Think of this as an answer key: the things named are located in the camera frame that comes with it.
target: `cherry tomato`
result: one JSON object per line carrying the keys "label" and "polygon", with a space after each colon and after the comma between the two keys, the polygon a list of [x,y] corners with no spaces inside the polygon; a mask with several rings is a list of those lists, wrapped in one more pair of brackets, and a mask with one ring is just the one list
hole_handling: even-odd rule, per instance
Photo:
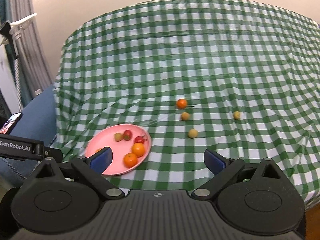
{"label": "cherry tomato", "polygon": [[131,152],[133,154],[135,154],[137,157],[143,156],[145,151],[146,150],[145,150],[144,145],[142,143],[135,143],[135,144],[133,144],[133,146],[131,148]]}
{"label": "cherry tomato", "polygon": [[123,139],[125,141],[130,141],[132,138],[132,132],[130,130],[125,130],[123,133]]}
{"label": "cherry tomato", "polygon": [[124,156],[123,163],[127,168],[132,168],[138,163],[138,157],[133,153],[128,153]]}
{"label": "cherry tomato", "polygon": [[140,142],[140,143],[144,143],[146,140],[143,138],[143,136],[137,136],[134,139],[134,143]]}
{"label": "cherry tomato", "polygon": [[187,100],[185,100],[184,98],[181,98],[177,101],[177,108],[179,109],[185,109],[187,105],[188,105]]}

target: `blue gripper pad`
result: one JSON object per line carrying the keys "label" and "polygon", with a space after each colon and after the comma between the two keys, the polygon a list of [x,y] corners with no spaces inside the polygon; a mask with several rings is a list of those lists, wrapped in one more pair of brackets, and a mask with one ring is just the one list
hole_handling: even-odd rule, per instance
{"label": "blue gripper pad", "polygon": [[204,164],[216,176],[220,171],[228,166],[229,160],[215,151],[209,151],[206,149],[204,152]]}
{"label": "blue gripper pad", "polygon": [[112,162],[112,150],[110,147],[104,147],[91,157],[93,158],[90,160],[90,168],[93,169],[95,172],[102,174]]}

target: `crosshair symbol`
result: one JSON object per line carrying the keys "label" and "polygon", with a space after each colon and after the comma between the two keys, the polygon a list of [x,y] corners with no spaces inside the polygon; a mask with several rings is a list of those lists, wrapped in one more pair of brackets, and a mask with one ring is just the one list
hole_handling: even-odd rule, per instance
{"label": "crosshair symbol", "polygon": [[160,192],[154,193],[153,195],[154,195],[156,198],[160,198],[160,197],[163,196],[163,194],[160,193]]}

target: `round fruit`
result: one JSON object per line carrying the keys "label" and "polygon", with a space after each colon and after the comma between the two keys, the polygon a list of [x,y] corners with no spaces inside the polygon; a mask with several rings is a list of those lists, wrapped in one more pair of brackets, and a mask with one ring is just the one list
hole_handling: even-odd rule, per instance
{"label": "round fruit", "polygon": [[137,157],[141,157],[145,153],[145,148],[142,143],[135,143],[131,148],[131,152],[135,154]]}
{"label": "round fruit", "polygon": [[196,129],[191,129],[188,135],[190,138],[196,138],[198,136],[198,131]]}
{"label": "round fruit", "polygon": [[240,112],[239,112],[239,111],[235,111],[235,112],[233,113],[233,118],[234,118],[235,120],[239,120],[239,119],[240,119]]}
{"label": "round fruit", "polygon": [[123,139],[125,141],[130,141],[132,138],[132,132],[130,130],[125,130],[123,133]]}
{"label": "round fruit", "polygon": [[190,118],[190,114],[189,113],[184,112],[184,113],[181,114],[181,120],[182,121],[187,121],[187,120],[189,120],[189,118]]}
{"label": "round fruit", "polygon": [[132,168],[138,163],[138,157],[133,153],[128,153],[124,156],[123,163],[127,168]]}
{"label": "round fruit", "polygon": [[146,140],[143,138],[143,136],[137,136],[134,139],[134,143],[140,142],[140,143],[144,143]]}
{"label": "round fruit", "polygon": [[177,108],[179,109],[185,109],[187,107],[188,103],[187,100],[181,98],[177,101]]}
{"label": "round fruit", "polygon": [[117,132],[115,134],[115,141],[120,142],[122,140],[122,133]]}

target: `pink plate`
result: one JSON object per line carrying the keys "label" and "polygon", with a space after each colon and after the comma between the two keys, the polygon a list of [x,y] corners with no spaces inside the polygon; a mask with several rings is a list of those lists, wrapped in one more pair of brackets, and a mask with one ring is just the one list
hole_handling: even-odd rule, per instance
{"label": "pink plate", "polygon": [[[120,142],[115,141],[115,133],[120,132],[123,133],[125,130],[130,130],[132,132],[132,138],[130,141],[121,140]],[[132,168],[127,168],[123,164],[123,157],[131,152],[131,147],[133,145],[133,141],[137,136],[145,136],[146,141],[144,142],[144,147],[146,149],[146,153],[138,158],[138,163],[134,165]],[[93,137],[88,143],[85,149],[85,156],[90,157],[95,154],[99,149],[103,147],[110,147],[113,153],[112,163],[106,170],[102,173],[103,175],[121,175],[127,173],[129,171],[134,170],[138,167],[144,159],[148,156],[151,149],[151,137],[148,132],[146,132],[143,128],[133,125],[133,124],[118,124],[115,126],[110,126],[100,133],[98,133],[95,137]]]}

